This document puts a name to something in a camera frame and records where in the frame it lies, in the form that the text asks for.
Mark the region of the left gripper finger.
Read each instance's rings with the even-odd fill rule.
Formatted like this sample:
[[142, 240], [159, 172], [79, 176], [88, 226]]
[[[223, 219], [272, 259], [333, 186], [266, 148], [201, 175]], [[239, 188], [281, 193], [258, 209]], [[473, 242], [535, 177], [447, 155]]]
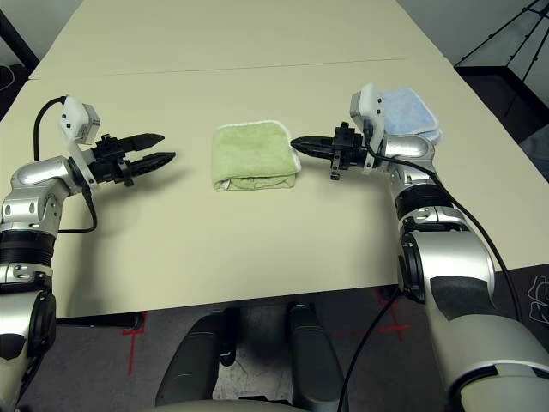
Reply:
[[128, 164], [131, 176], [141, 176], [146, 173], [155, 171], [170, 161], [176, 156], [175, 152], [158, 152], [144, 156], [138, 161], [133, 161]]
[[156, 133], [142, 133], [122, 138], [119, 143], [123, 151], [141, 151], [158, 144], [165, 139], [164, 136]]

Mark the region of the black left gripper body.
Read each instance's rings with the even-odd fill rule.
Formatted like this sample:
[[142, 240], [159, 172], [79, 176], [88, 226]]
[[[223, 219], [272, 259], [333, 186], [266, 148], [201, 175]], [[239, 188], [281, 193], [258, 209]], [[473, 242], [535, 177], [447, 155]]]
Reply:
[[130, 162], [125, 158], [128, 143], [125, 139], [105, 134], [91, 149], [94, 161], [90, 171], [98, 183], [114, 182], [130, 185]]

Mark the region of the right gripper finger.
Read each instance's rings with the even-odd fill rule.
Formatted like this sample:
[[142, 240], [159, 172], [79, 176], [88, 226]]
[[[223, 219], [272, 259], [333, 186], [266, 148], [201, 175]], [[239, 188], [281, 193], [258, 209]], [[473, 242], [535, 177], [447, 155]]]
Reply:
[[294, 148], [304, 155], [319, 159], [332, 159], [334, 157], [334, 150], [331, 147], [324, 146], [307, 146], [307, 145], [297, 145]]
[[300, 136], [292, 139], [293, 148], [331, 148], [333, 138], [326, 136]]

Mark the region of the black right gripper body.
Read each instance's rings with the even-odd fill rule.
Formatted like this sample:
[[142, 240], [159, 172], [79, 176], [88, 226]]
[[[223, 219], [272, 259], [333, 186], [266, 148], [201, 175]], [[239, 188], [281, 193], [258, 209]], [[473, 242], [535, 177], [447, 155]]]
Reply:
[[342, 122], [335, 128], [331, 141], [333, 154], [330, 164], [331, 179], [339, 179], [340, 170], [365, 165], [367, 151], [363, 146], [363, 141], [363, 136], [350, 127], [347, 122]]

